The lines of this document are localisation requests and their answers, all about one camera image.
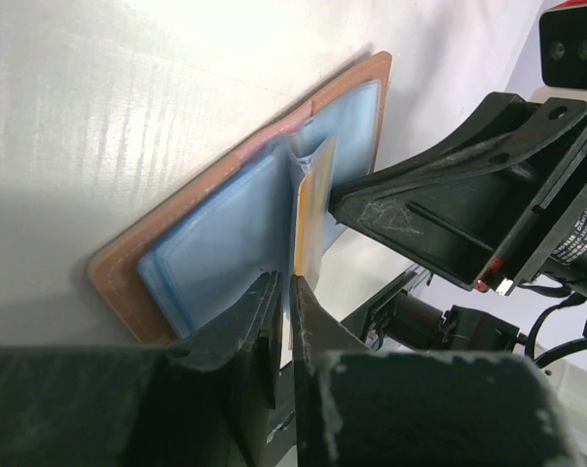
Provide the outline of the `brown leather card holder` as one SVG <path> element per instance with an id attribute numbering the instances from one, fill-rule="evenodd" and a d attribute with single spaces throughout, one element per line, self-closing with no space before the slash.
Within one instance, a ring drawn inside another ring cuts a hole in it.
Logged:
<path id="1" fill-rule="evenodd" d="M 188 338 L 261 273 L 293 270 L 297 190 L 312 154 L 336 139 L 330 190 L 373 172 L 391 65 L 387 52 L 355 63 L 94 255 L 90 280 L 137 341 Z M 323 253 L 342 231 L 327 211 Z"/>

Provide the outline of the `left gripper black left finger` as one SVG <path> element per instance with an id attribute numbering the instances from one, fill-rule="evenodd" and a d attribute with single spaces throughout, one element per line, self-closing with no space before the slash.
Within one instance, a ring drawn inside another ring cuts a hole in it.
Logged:
<path id="1" fill-rule="evenodd" d="M 0 347 L 0 466 L 258 466 L 282 276 L 169 347 Z"/>

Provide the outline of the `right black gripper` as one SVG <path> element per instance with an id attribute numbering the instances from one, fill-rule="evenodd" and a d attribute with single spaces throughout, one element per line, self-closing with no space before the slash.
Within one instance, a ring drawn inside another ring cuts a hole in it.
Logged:
<path id="1" fill-rule="evenodd" d="M 486 96 L 443 141 L 336 187 L 333 217 L 470 290 L 587 296 L 587 102 Z"/>

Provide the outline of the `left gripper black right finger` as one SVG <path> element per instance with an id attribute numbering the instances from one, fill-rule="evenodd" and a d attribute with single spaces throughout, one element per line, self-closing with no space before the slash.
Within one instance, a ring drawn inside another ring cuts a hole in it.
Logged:
<path id="1" fill-rule="evenodd" d="M 302 466 L 580 466 L 543 372 L 506 352 L 380 352 L 290 280 Z"/>

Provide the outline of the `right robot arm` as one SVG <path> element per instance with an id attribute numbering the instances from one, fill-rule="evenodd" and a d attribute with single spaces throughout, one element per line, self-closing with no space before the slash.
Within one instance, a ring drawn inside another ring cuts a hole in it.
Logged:
<path id="1" fill-rule="evenodd" d="M 445 140 L 331 193 L 341 224 L 461 289 L 529 290 L 553 309 L 587 305 L 587 102 L 489 94 Z M 587 371 L 569 361 L 582 335 L 544 350 L 544 324 L 519 329 L 464 306 L 440 311 L 389 285 L 367 303 L 365 333 L 420 350 L 510 351 L 552 374 L 560 399 L 587 410 Z"/>

